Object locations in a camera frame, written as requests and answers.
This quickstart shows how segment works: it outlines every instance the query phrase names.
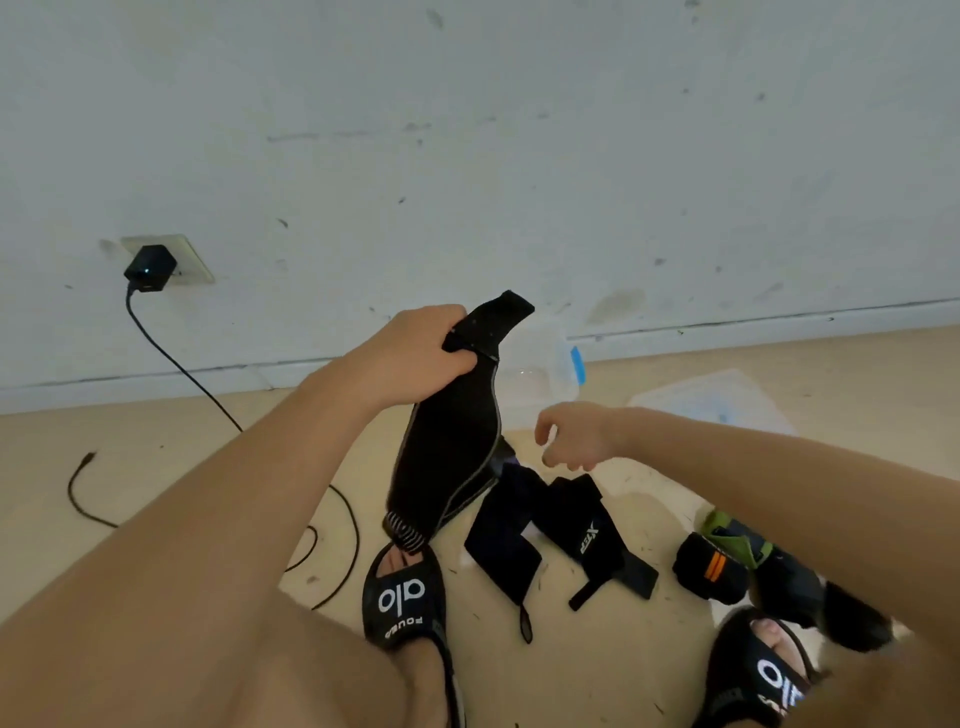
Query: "hand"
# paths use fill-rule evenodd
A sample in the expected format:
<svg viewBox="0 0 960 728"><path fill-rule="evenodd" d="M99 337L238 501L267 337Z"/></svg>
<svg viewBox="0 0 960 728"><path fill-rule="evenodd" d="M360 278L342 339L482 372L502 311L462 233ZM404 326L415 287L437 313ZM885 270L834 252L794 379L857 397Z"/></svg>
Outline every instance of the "hand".
<svg viewBox="0 0 960 728"><path fill-rule="evenodd" d="M556 438L543 451L543 465L553 468L566 464L572 471L591 471L597 463L615 457L612 412L609 407L588 401L563 402L540 412L534 430L538 445L546 445L551 428L557 428Z"/></svg>
<svg viewBox="0 0 960 728"><path fill-rule="evenodd" d="M373 338L344 357L362 373L380 408L423 401L477 363L473 352L445 352L453 325L467 315L461 305L400 311Z"/></svg>

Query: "power cord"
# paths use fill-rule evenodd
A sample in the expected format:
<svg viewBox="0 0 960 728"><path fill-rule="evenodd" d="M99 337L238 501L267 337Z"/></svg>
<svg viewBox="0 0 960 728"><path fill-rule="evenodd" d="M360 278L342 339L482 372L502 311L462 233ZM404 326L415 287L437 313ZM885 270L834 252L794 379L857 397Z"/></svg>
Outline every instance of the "power cord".
<svg viewBox="0 0 960 728"><path fill-rule="evenodd" d="M133 298L134 291L136 291L136 284L133 281L131 281L130 285L127 287L127 313L130 314L130 317L133 319L133 322L136 324L136 327L140 329L140 333L142 333L144 338L147 339L147 341L149 341L158 352L163 354L167 358L167 360L170 361L171 364L177 367L177 369L179 369L180 372L184 376L186 376L186 378L188 378L190 381L196 384L197 388L200 389L201 392L207 395L209 399L214 404L217 405L220 411L224 413L227 419L230 420L230 422L233 424L234 427L237 428L238 431L243 432L243 427L241 427L240 424L233 419L230 413L227 412L226 408L222 404L220 404L220 401L217 400L216 397L211 395L206 390L206 388L199 381L197 381L197 379L195 379L189 372L187 372L180 365L177 359L175 359L173 356L167 353L163 349L163 347L161 347L156 341L154 341L154 338L149 333L147 333L147 329L143 327L143 324L140 323L140 320L136 318L136 314L133 313L133 308L131 306L131 299ZM77 501L76 496L74 495L74 483L77 480L77 476L80 475L81 471L93 461L93 458L96 457L96 454L97 454L96 452L88 452L86 455L84 455L84 458L80 461L80 465L77 466L77 470L73 472L73 474L70 476L70 480L66 484L66 496L67 498L69 498L70 504L73 506L74 510L77 511L77 513L79 513L84 518L90 521L100 523L101 525L105 525L109 528L119 528L120 526L118 523L108 521L107 519L100 518L99 516L95 516L92 513L86 511L80 505L80 503ZM344 578L340 580L340 583L337 584L337 588L334 589L327 597L322 599L319 603L310 607L311 611L316 611L320 609L325 604L327 604L330 601L330 599L332 599L334 596L340 593L340 590L344 588L344 585L350 579L350 575L353 574L353 569L354 567L356 567L356 563L357 563L357 557L360 555L360 526L357 525L357 519L356 519L356 516L353 514L353 508L350 506L350 501L347 500L347 497L343 493L341 493L340 489L337 488L335 485L333 485L333 483L330 483L329 489L334 493L336 493L337 496L340 497L340 500L342 500L344 502L344 505L347 507L347 513L349 514L350 522L353 525L353 536L354 536L353 558L350 559L350 565L347 569L347 573L344 575ZM300 566L304 561L306 561L310 557L310 554L312 554L314 549L317 547L317 542L320 540L320 535L317 533L317 529L314 526L309 524L307 525L306 529L313 534L313 544L310 545L310 548L307 549L307 552L298 560L297 563L292 564L286 569L284 569L283 570L284 573L287 573L288 571L292 571L296 569L298 566Z"/></svg>

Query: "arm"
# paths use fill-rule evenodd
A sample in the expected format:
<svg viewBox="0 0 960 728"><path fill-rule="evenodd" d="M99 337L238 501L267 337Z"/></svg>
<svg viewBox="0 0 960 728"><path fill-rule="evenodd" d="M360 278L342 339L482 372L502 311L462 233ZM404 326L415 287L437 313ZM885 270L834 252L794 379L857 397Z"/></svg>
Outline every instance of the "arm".
<svg viewBox="0 0 960 728"><path fill-rule="evenodd" d="M545 465L638 460L960 656L960 482L799 437L589 402L540 414Z"/></svg>
<svg viewBox="0 0 960 728"><path fill-rule="evenodd" d="M0 627L4 724L209 724L367 422L473 368L441 343L461 306L404 311L311 375ZM164 706L161 711L157 706Z"/></svg>

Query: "wall outlet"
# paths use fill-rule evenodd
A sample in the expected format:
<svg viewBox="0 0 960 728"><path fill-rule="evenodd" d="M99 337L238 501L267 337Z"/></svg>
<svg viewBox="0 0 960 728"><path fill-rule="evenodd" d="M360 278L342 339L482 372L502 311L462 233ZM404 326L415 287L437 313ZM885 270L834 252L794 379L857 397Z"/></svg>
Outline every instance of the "wall outlet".
<svg viewBox="0 0 960 728"><path fill-rule="evenodd" d="M213 274L200 260L200 256L190 245L185 235L136 235L120 238L120 245L136 255L145 245L165 245L170 254L177 259L177 268L170 277L170 285L199 285L212 283Z"/></svg>

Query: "power adapter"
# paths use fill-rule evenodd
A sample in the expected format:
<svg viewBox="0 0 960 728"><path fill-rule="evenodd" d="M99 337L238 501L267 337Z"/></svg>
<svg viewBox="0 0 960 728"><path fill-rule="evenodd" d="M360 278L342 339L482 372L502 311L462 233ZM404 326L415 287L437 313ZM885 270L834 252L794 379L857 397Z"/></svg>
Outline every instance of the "power adapter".
<svg viewBox="0 0 960 728"><path fill-rule="evenodd" d="M163 290L176 269L177 259L167 246L145 245L136 252L123 275L130 282L131 291L153 293Z"/></svg>

